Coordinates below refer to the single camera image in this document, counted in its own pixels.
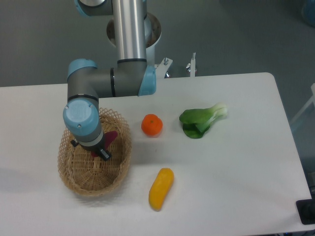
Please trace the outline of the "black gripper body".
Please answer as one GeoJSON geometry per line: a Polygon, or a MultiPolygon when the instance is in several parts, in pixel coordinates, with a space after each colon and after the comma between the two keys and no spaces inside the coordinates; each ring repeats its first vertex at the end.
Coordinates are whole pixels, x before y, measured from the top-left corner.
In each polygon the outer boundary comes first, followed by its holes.
{"type": "Polygon", "coordinates": [[[93,142],[79,142],[79,145],[87,150],[91,151],[97,155],[103,155],[104,154],[104,143],[103,141],[93,141],[93,142]]]}

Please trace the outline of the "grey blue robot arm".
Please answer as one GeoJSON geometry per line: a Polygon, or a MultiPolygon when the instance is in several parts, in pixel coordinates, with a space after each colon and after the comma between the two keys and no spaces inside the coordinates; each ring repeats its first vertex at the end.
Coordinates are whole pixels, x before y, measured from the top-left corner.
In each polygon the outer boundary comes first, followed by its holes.
{"type": "Polygon", "coordinates": [[[104,161],[111,158],[109,141],[99,119],[99,99],[143,96],[156,92],[156,69],[147,62],[146,43],[152,30],[145,0],[76,0],[84,16],[113,15],[117,68],[101,71],[89,59],[68,67],[67,104],[63,120],[83,149],[104,161]]]}

